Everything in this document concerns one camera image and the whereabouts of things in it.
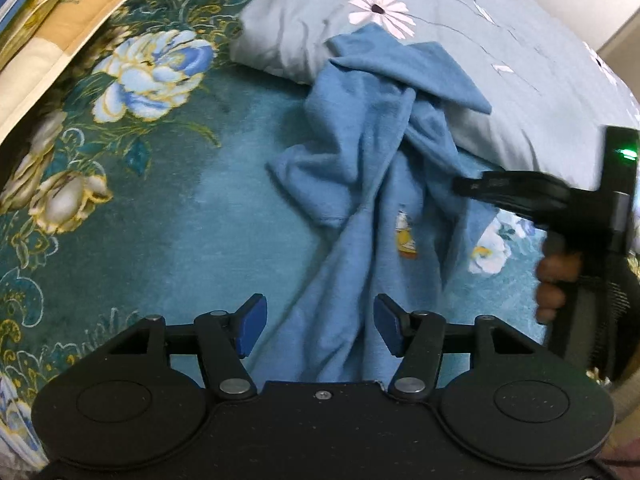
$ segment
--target bed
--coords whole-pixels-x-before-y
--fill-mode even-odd
[[[46,463],[30,424],[38,390],[110,336],[149,314],[177,324],[233,311],[260,292],[269,320],[245,362],[252,371],[327,256],[331,233],[313,225],[266,168],[308,139],[308,86],[230,61],[249,1],[131,0],[38,103],[45,119],[34,135],[42,142],[18,160],[19,178],[14,173],[0,200],[4,480]],[[566,34],[593,63],[589,78],[622,99],[609,122],[638,126],[624,83]],[[193,54],[178,66],[186,74],[180,88],[167,83],[149,100],[114,86],[114,66],[145,48],[169,59],[178,44]],[[513,73],[499,67],[501,77]],[[500,162],[469,153],[464,160],[469,174]],[[530,222],[499,212],[450,280],[439,312],[461,323],[494,314],[542,338],[532,298],[542,239]],[[177,356],[172,365],[199,380],[195,360]],[[441,383],[465,367],[464,356],[447,356]]]

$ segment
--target cartoon duck print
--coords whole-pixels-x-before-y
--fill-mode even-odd
[[[396,247],[403,258],[415,260],[418,253],[415,250],[415,241],[411,236],[409,217],[404,211],[398,211],[396,217]]]

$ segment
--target crumpled blue garment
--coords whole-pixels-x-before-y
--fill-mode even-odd
[[[374,326],[374,297],[437,312],[447,280],[495,215],[450,188],[463,171],[443,101],[491,112],[454,59],[437,43],[404,46],[374,24],[330,47],[336,57],[305,102],[313,139],[285,150],[271,170],[336,241],[261,345],[250,369],[258,386],[387,383],[399,359]],[[399,250],[397,228],[406,226],[415,253]]]

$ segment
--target orange and cream cloth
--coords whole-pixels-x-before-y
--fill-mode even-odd
[[[0,143],[127,0],[60,0],[0,72]]]

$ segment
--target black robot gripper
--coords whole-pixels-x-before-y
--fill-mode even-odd
[[[37,480],[613,479],[595,459],[614,422],[605,390],[492,316],[447,324],[380,295],[376,326],[401,358],[378,383],[267,382],[240,359],[266,323],[255,294],[190,325],[151,316],[55,378],[33,423]],[[437,388],[445,353],[469,371]],[[205,384],[170,367],[197,355]]]

